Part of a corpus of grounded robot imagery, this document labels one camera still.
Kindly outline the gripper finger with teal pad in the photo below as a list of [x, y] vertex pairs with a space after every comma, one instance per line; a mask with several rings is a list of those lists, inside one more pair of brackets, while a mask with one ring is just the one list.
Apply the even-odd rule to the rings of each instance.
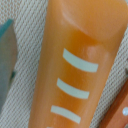
[[12, 19], [8, 19], [0, 25], [0, 112], [16, 75], [14, 67], [18, 52], [13, 23]]

